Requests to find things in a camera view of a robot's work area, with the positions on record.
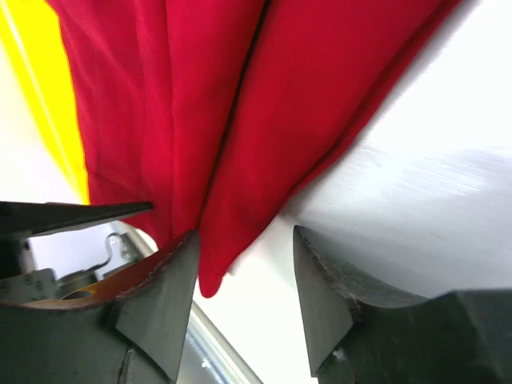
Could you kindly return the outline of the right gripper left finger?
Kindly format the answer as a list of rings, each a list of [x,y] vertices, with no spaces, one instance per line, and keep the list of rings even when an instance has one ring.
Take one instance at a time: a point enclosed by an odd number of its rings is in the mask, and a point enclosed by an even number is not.
[[[198,259],[190,231],[63,299],[3,302],[2,382],[176,382]]]

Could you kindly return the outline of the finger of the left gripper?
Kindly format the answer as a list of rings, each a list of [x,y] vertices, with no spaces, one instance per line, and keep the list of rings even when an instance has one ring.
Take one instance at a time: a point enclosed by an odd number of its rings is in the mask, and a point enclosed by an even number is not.
[[[128,218],[154,208],[151,202],[109,205],[1,203],[2,236],[43,236]]]

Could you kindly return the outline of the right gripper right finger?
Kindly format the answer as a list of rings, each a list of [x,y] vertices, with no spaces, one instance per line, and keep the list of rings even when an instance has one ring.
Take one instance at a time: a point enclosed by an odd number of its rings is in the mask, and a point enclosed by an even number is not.
[[[368,274],[311,230],[293,231],[312,377],[320,383],[508,383],[511,292],[425,298]]]

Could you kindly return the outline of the red skirt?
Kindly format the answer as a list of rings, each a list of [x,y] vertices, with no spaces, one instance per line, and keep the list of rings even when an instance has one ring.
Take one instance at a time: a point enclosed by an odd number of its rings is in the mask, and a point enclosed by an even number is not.
[[[93,204],[201,237],[214,296],[285,203],[348,151],[455,1],[52,1]]]

